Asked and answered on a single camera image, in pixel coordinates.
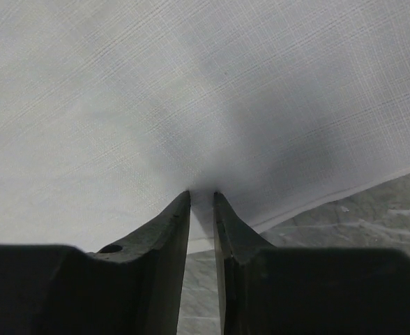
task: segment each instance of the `gray surface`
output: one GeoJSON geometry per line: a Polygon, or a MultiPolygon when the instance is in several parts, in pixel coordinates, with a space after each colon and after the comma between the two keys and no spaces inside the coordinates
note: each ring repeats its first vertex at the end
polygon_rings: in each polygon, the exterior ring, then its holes
{"type": "MultiPolygon", "coordinates": [[[[295,216],[261,234],[276,246],[371,246],[410,255],[410,174],[295,216]]],[[[214,251],[187,257],[179,334],[219,334],[214,251]]]]}

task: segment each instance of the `white fabric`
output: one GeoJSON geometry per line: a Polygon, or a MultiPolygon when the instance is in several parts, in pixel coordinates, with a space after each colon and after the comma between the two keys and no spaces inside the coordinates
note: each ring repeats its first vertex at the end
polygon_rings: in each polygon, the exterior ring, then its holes
{"type": "Polygon", "coordinates": [[[410,0],[0,0],[0,243],[220,189],[258,231],[410,169],[410,0]]]}

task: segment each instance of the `marble surface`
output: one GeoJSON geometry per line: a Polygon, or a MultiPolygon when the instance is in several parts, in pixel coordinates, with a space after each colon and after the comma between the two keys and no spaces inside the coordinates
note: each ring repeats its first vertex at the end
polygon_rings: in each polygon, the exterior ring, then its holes
{"type": "MultiPolygon", "coordinates": [[[[291,218],[261,234],[276,246],[389,247],[410,255],[410,174],[291,218]]],[[[219,334],[214,251],[188,255],[178,334],[219,334]]]]}

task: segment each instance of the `scissor hole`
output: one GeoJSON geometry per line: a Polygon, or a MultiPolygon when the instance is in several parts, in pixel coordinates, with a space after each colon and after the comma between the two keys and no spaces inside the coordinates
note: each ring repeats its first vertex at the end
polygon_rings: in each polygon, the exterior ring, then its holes
{"type": "Polygon", "coordinates": [[[118,244],[110,244],[108,246],[105,246],[103,249],[98,251],[98,253],[118,253],[119,251],[122,251],[123,247],[119,246],[118,244]]]}

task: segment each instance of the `white cloth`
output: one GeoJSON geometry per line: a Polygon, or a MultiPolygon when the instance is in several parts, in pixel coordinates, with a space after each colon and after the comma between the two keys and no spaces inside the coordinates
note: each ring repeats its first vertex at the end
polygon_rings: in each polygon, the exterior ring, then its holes
{"type": "Polygon", "coordinates": [[[410,1],[0,0],[0,243],[96,251],[221,190],[258,231],[410,171],[410,1]]]}

